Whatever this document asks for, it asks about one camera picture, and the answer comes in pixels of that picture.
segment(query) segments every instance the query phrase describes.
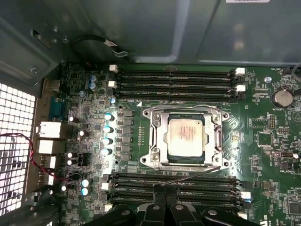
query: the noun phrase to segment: mesh grille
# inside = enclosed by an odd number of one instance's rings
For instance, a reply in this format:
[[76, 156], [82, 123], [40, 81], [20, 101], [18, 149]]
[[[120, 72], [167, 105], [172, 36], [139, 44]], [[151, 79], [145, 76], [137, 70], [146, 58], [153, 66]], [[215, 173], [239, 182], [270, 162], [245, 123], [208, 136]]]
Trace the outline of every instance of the mesh grille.
[[[0, 84], [0, 134], [31, 137], [35, 97]], [[0, 216], [21, 206], [29, 145], [23, 137], [0, 137]]]

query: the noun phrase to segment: black cable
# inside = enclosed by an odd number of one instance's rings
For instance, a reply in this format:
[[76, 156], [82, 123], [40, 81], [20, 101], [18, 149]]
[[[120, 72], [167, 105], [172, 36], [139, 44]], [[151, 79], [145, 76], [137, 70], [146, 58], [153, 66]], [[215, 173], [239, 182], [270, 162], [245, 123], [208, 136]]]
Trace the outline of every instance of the black cable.
[[122, 58], [122, 57], [127, 57], [128, 56], [128, 52], [120, 49], [120, 47], [118, 47], [115, 43], [101, 37], [101, 36], [98, 36], [98, 35], [93, 35], [93, 34], [88, 34], [88, 35], [81, 35], [77, 38], [75, 38], [74, 40], [72, 40], [70, 42], [70, 50], [71, 52], [79, 59], [81, 60], [84, 60], [86, 62], [86, 64], [88, 66], [91, 66], [91, 63], [89, 61], [87, 61], [85, 59], [85, 57], [83, 55], [81, 55], [76, 49], [75, 49], [75, 46], [82, 42], [82, 41], [86, 41], [86, 40], [95, 40], [95, 41], [100, 41], [102, 42], [104, 45], [108, 46], [109, 48], [112, 49], [113, 53], [115, 56], [119, 57], [119, 58]]
[[162, 186], [165, 186], [165, 185], [168, 185], [168, 184], [172, 184], [172, 183], [176, 183], [176, 182], [181, 182], [181, 181], [184, 181], [184, 180], [188, 180], [188, 179], [191, 179], [191, 178], [195, 178], [195, 177], [204, 175], [204, 174], [206, 174], [206, 173], [210, 173], [210, 172], [212, 172], [212, 171], [219, 170], [220, 168], [221, 168], [220, 166], [217, 166], [217, 167], [214, 167], [214, 168], [212, 168], [212, 169], [209, 169], [209, 170], [207, 170], [207, 171], [204, 171], [204, 172], [201, 172], [201, 173], [192, 175], [192, 176], [188, 176], [188, 177], [179, 178], [179, 179], [175, 179], [175, 180], [170, 180], [170, 181], [164, 182], [164, 183], [162, 183], [161, 185], [162, 185]]

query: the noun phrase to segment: motherboard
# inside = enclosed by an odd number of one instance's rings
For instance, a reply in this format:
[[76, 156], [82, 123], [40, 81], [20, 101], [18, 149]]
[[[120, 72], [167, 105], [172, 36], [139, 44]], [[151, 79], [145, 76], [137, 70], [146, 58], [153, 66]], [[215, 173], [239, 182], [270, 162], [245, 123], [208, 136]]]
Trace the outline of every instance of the motherboard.
[[176, 183], [177, 201], [301, 225], [301, 85], [283, 71], [67, 65], [49, 119], [73, 126], [62, 172], [80, 177], [58, 194], [61, 224], [136, 210], [153, 184], [218, 167]]

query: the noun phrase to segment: green circuit board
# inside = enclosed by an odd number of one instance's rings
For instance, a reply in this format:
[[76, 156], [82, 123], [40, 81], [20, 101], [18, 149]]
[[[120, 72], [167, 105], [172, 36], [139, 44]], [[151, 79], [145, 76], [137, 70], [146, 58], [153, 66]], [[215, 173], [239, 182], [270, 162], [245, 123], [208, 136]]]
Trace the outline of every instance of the green circuit board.
[[[188, 66], [188, 65], [119, 65], [123, 70], [165, 70], [174, 67], [180, 71], [224, 72], [236, 67]], [[297, 226], [301, 225], [301, 168], [300, 159], [284, 158], [275, 153], [299, 154], [301, 150], [301, 98], [294, 97], [287, 108], [277, 108], [271, 102], [272, 93], [279, 87], [291, 90], [301, 88], [290, 75], [282, 75], [281, 68], [247, 67], [244, 74], [245, 99], [234, 103], [204, 103], [185, 101], [120, 100], [112, 104], [107, 95], [108, 65], [98, 65], [95, 70], [85, 70], [80, 65], [68, 65], [62, 74], [65, 93], [60, 101], [66, 103], [66, 114], [80, 118], [74, 124], [77, 129], [86, 128], [90, 136], [81, 141], [70, 139], [67, 152], [89, 153], [89, 164], [83, 167], [65, 167], [63, 172], [78, 171], [84, 178], [92, 178], [89, 196], [80, 194], [80, 182], [75, 189], [63, 193], [61, 224], [76, 226], [91, 221], [94, 216], [104, 213], [107, 202], [99, 200], [103, 174], [127, 172], [137, 174], [189, 175], [183, 172], [155, 172], [140, 163], [142, 155], [149, 151], [150, 120], [142, 112], [144, 109], [162, 104], [192, 106], [208, 104], [230, 113], [223, 123], [224, 157], [231, 162], [228, 169], [211, 173], [215, 176], [233, 176], [252, 183], [251, 208], [243, 210], [248, 220], [261, 225]], [[89, 77], [98, 78], [98, 89], [88, 88]], [[265, 78], [272, 78], [270, 83]], [[133, 115], [124, 117], [120, 113], [131, 111]], [[106, 113], [115, 120], [107, 122]], [[132, 124], [119, 125], [119, 121], [131, 120]], [[131, 129], [130, 135], [122, 132], [106, 135], [103, 127], [110, 125], [114, 131]], [[110, 148], [113, 154], [102, 156], [102, 140], [109, 136], [114, 140]], [[116, 139], [131, 137], [130, 144], [123, 145]], [[131, 146], [130, 152], [122, 152], [122, 146]]]

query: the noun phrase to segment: cpu socket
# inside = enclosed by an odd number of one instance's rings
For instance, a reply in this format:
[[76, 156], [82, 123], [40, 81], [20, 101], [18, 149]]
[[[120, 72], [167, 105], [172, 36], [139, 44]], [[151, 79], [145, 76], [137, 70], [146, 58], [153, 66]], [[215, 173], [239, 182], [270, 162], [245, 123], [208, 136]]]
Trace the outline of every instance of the cpu socket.
[[222, 122], [229, 113], [208, 105], [158, 105], [143, 116], [150, 120], [150, 149], [140, 158], [142, 164], [189, 172], [230, 166], [222, 154]]

